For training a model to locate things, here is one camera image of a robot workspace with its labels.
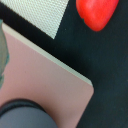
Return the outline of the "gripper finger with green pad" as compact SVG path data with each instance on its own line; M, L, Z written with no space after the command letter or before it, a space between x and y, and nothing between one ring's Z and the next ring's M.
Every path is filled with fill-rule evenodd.
M2 29L3 21L0 19L0 88L4 81L4 70L9 61L9 52L6 38Z

